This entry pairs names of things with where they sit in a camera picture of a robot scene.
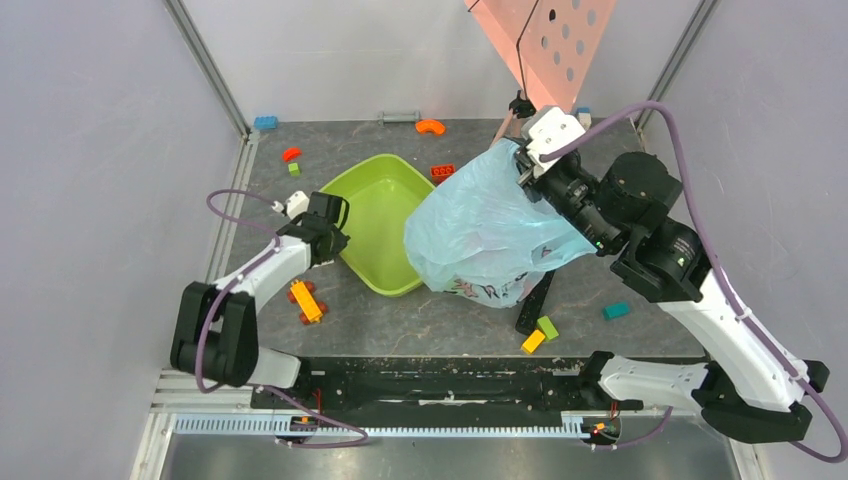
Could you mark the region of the lime green plastic tray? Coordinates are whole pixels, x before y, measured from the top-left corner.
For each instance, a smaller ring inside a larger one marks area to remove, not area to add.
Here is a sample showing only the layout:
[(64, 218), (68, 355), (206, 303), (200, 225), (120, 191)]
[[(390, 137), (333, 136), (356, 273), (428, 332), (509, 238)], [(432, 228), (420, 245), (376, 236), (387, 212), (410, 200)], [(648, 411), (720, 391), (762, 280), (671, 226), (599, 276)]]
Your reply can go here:
[(377, 294), (398, 297), (422, 284), (404, 249), (405, 222), (434, 185), (394, 154), (379, 154), (347, 169), (321, 191), (351, 207), (341, 258)]

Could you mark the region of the light blue printed plastic bag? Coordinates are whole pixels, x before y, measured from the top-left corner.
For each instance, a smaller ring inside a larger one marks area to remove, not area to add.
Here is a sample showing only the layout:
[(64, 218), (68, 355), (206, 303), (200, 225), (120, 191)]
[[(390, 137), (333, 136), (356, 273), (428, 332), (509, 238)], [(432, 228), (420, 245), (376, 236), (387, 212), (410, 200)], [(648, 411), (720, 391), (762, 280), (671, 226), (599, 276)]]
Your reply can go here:
[(433, 292), (491, 308), (519, 304), (545, 273), (595, 247), (518, 184), (519, 146), (501, 139), (441, 183), (405, 222), (408, 261)]

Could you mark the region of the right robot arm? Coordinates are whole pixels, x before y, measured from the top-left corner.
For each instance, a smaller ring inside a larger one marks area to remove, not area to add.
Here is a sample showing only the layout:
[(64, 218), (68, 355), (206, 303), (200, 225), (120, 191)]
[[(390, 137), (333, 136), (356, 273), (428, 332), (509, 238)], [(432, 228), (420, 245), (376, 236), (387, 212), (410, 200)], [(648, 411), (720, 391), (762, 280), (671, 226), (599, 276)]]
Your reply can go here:
[(530, 199), (550, 204), (599, 256), (612, 256), (611, 271), (681, 323), (709, 356), (697, 364), (663, 364), (597, 351), (579, 373), (585, 405), (688, 410), (748, 444), (805, 437), (812, 422), (805, 390), (736, 317), (698, 233), (671, 218), (683, 186), (659, 159), (627, 152), (601, 178), (584, 170), (574, 152), (547, 170), (527, 148), (515, 159)]

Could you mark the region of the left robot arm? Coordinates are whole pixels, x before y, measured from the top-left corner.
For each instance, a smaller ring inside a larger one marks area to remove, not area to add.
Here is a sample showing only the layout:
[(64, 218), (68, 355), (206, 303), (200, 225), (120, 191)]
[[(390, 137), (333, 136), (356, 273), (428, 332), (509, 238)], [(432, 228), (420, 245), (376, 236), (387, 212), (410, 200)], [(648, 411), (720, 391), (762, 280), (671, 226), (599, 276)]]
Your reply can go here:
[(347, 199), (297, 191), (284, 201), (265, 199), (286, 222), (266, 228), (270, 242), (232, 273), (183, 291), (170, 352), (171, 366), (195, 378), (198, 389), (270, 385), (290, 407), (306, 405), (313, 379), (300, 358), (260, 346), (260, 310), (308, 270), (333, 262), (349, 238), (343, 228)]

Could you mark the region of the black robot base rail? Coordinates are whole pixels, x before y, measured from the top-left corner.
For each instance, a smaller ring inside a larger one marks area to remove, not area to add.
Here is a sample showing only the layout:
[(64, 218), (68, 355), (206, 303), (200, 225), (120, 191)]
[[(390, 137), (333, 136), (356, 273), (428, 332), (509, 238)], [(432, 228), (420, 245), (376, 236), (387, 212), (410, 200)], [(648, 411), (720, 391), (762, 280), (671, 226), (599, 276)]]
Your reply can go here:
[(640, 410), (579, 375), (582, 358), (305, 357), (285, 394), (365, 427), (554, 427), (563, 412)]

